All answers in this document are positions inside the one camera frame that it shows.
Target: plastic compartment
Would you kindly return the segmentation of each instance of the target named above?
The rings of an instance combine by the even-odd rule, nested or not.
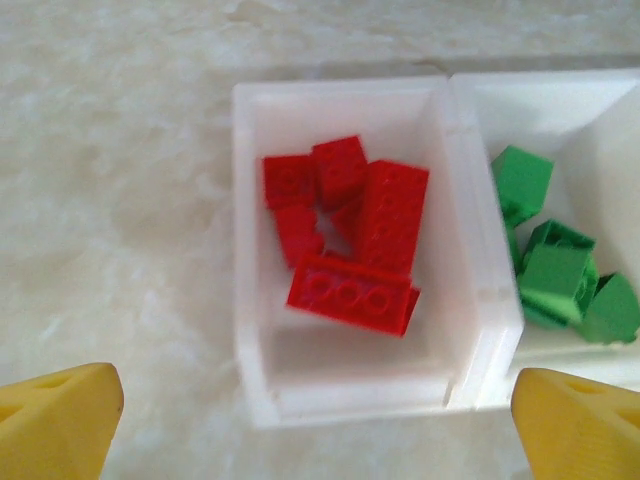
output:
[[[598,240],[602,273],[640,291],[640,70],[238,85],[236,352],[258,426],[508,405],[523,367],[640,388],[640,342],[590,345],[524,325],[489,161],[515,144],[556,161],[545,211]],[[370,160],[431,169],[404,339],[285,308],[260,159],[359,133]]]
[[[535,226],[557,218],[597,239],[601,274],[622,271],[640,292],[640,70],[455,75],[452,85],[470,157],[489,162],[514,144],[555,161],[545,209],[518,231],[521,245]],[[476,178],[477,188],[488,181]],[[485,216],[485,228],[490,243],[502,245],[495,216]],[[505,252],[493,258],[501,288],[515,288]],[[486,378],[477,405],[506,406],[518,372],[529,366],[640,389],[640,342],[591,345],[571,329],[527,324],[513,359]]]
[[[505,325],[454,114],[444,77],[236,86],[236,347],[257,425],[472,408]],[[292,273],[260,159],[353,134],[369,160],[431,169],[413,273],[423,294],[404,339],[285,307]]]

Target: lego brick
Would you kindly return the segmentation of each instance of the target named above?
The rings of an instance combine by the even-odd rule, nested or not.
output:
[[[544,206],[553,163],[509,146],[491,163],[505,223],[516,227]]]
[[[518,277],[524,302],[570,324],[579,324],[593,299],[598,272],[587,250],[537,245]]]
[[[304,205],[292,205],[274,212],[282,254],[289,268],[308,253],[322,253],[324,237],[316,231],[316,213]]]
[[[358,219],[361,211],[362,197],[358,197],[331,215],[331,223],[351,247],[355,246],[356,243]]]
[[[535,323],[547,330],[560,330],[569,326],[566,320],[545,312],[538,306],[530,305],[525,301],[522,302],[522,311],[524,312],[524,318],[528,322]]]
[[[362,194],[367,158],[358,136],[315,145],[312,157],[324,211],[335,210]]]
[[[513,271],[518,275],[522,271],[522,254],[520,253],[520,247],[518,246],[516,231],[513,227],[510,227],[507,224],[505,224],[504,228],[507,232],[507,242],[509,243],[509,253],[511,255]]]
[[[402,336],[411,280],[337,258],[308,255],[296,268],[287,304],[333,320]]]
[[[639,328],[640,306],[629,281],[621,273],[601,277],[578,333],[590,343],[631,343]]]
[[[271,210],[315,202],[314,166],[309,155],[265,157],[264,193]]]
[[[356,259],[408,275],[418,244],[429,171],[389,160],[369,164]]]
[[[557,220],[550,219],[538,225],[531,233],[527,248],[525,249],[523,265],[526,265],[528,256],[531,254],[533,248],[541,243],[556,247],[585,249],[590,252],[593,251],[596,246],[596,241],[593,238]]]
[[[351,257],[349,257],[349,255],[345,255],[343,253],[336,252],[335,250],[326,250],[323,255],[325,257],[337,258],[338,260],[344,260],[346,262],[352,261],[352,259],[351,259]]]

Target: red 2x2 brick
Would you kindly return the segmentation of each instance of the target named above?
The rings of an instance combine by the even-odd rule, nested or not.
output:
[[[314,165],[308,155],[265,157],[264,193],[267,207],[312,206],[315,201]]]
[[[332,211],[362,193],[367,175],[367,158],[357,136],[315,145],[320,204]]]
[[[295,268],[309,253],[322,253],[324,237],[316,231],[316,213],[304,205],[276,210],[276,227],[282,253],[289,268]]]

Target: red 2x4 brick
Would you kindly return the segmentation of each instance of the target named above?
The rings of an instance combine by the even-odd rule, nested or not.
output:
[[[418,244],[429,172],[389,160],[369,164],[356,260],[408,275]]]

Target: marble countertop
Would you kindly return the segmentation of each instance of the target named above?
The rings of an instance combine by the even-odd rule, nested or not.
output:
[[[126,405],[104,479],[528,477],[508,412],[250,428],[229,94],[637,66],[638,0],[4,0],[0,22],[0,384],[113,362]]]

